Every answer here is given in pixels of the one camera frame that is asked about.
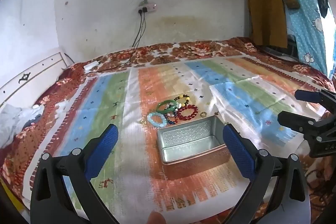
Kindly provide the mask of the left hand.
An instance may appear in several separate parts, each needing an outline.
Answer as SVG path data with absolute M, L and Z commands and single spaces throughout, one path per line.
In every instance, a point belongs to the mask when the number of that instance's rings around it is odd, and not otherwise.
M 152 211 L 147 219 L 146 224 L 166 224 L 166 220 L 163 215 L 161 215 L 161 213 Z

